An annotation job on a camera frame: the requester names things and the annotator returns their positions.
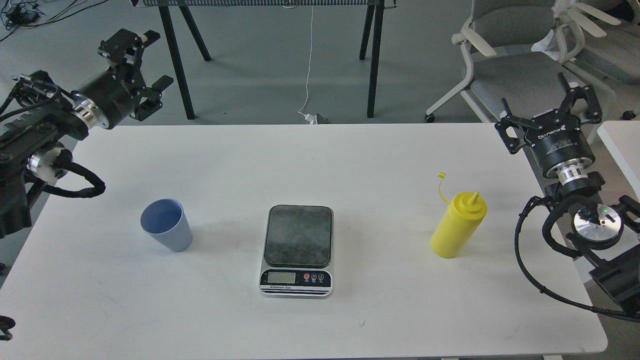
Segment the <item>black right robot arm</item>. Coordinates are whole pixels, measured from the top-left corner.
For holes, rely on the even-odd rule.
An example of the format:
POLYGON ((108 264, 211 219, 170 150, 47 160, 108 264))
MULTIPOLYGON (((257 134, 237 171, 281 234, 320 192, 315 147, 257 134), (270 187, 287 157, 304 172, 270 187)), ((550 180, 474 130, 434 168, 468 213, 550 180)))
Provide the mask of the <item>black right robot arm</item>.
POLYGON ((638 322, 639 246, 635 245, 611 260, 602 259, 598 252, 617 245, 624 230, 639 232, 639 203, 627 195, 621 196, 613 205, 598 199, 605 180, 597 171, 587 172, 595 162, 595 155, 581 127, 601 122, 601 105, 589 85, 572 86, 562 72, 557 77, 565 93, 557 108, 524 118, 514 115, 503 98, 504 112, 494 125, 510 154, 529 147, 542 176, 555 180, 544 189, 543 197, 531 197, 518 215, 514 233, 516 261, 523 275, 540 293, 589 312, 638 322), (593 266, 590 278, 619 306, 619 310, 569 300, 542 285, 526 269, 520 253, 521 228, 528 214, 541 206, 549 212, 542 224, 542 239, 561 255, 585 258, 593 266))

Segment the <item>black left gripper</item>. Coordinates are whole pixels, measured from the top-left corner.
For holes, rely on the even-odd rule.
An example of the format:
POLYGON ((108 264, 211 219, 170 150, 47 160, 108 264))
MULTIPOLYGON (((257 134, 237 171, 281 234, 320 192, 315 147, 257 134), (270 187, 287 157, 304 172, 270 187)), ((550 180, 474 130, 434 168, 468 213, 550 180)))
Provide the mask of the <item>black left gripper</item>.
POLYGON ((108 69, 71 92, 72 112, 89 129, 112 130, 127 116, 142 122, 163 106, 163 91, 174 78, 163 75, 146 86, 140 70, 144 50, 160 38, 155 30, 139 34, 121 28, 100 42, 97 52, 106 59, 108 69))

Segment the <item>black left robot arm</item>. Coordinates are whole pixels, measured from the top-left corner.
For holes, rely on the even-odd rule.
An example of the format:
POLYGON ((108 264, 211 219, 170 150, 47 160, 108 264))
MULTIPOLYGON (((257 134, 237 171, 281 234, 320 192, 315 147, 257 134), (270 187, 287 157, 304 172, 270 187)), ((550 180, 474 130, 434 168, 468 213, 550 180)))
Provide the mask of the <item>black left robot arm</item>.
POLYGON ((144 50, 159 38, 154 30, 120 29, 97 50, 107 70, 71 92, 43 70, 14 78, 1 105, 2 237, 32 227, 31 209, 43 193, 86 199, 105 192, 103 180, 74 162, 60 140, 82 141, 96 126, 111 130, 126 117, 143 121, 162 107, 173 79, 164 75, 147 85, 141 71, 144 50))

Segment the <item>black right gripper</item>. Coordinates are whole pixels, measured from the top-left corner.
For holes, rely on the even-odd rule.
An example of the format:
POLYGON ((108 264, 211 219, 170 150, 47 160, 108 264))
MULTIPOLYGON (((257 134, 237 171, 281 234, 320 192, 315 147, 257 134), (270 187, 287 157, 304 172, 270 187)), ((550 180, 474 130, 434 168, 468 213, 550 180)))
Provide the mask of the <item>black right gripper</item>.
POLYGON ((565 92, 557 111, 525 118, 514 115, 506 98, 501 98, 504 114, 494 128, 510 155, 530 147, 544 178, 587 179, 586 169, 592 166, 595 156, 583 134, 582 120, 573 115, 572 110, 576 102, 585 102, 583 124, 599 125, 601 104, 591 85, 572 87, 562 72, 557 74, 557 79, 565 92))

